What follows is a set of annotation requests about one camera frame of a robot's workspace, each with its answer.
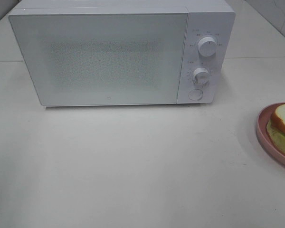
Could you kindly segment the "white round door button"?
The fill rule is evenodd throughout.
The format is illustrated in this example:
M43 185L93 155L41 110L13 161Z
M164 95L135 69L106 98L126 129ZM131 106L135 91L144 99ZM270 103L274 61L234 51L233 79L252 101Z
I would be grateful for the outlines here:
M203 97L203 91L200 89L191 90L188 97L192 101L200 100Z

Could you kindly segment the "white microwave door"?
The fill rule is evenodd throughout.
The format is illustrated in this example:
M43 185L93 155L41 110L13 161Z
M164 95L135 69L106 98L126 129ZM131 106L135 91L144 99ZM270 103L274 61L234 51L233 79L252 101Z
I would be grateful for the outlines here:
M9 19L43 106L177 101L187 14Z

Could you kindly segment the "white timer knob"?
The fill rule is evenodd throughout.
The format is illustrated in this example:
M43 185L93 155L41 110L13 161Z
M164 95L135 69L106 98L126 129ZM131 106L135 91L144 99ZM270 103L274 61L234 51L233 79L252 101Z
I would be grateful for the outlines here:
M204 67L198 67L192 72L193 82L203 85L209 81L210 72Z

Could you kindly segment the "pink round plate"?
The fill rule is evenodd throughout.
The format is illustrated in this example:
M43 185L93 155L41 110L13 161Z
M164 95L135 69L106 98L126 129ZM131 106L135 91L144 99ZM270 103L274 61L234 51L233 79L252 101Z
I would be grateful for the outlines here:
M276 148L274 144L272 144L272 141L266 130L266 125L274 110L277 107L284 104L285 102L275 103L266 106L259 112L256 119L256 136L260 145L268 155L270 155L274 160L276 160L278 163L280 163L283 166L285 166L285 154L282 151L280 151L278 148Z

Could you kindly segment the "lettuce bread sandwich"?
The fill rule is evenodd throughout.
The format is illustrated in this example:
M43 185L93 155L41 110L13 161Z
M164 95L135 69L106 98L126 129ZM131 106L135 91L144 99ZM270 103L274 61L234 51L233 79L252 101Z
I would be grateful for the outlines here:
M285 104L278 106L273 111L266 130L272 144L285 154Z

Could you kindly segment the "white microwave oven body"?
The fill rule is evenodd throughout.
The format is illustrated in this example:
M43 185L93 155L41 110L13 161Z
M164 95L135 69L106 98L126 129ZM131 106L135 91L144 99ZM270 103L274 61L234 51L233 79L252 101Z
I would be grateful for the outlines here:
M109 14L187 14L179 89L174 104L213 101L236 16L223 0L23 0L10 12L9 21L10 16L19 15ZM208 35L217 39L218 46L214 55L203 57L198 52L197 42ZM192 72L198 67L210 72L209 81L203 85L193 82ZM189 92L194 89L203 91L200 100L189 99Z

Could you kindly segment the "white upper control knob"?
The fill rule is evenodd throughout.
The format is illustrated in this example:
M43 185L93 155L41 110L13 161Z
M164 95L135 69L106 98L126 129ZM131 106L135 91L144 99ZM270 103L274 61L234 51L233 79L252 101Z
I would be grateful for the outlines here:
M214 36L204 36L198 42L198 52L203 57L210 57L216 53L218 41Z

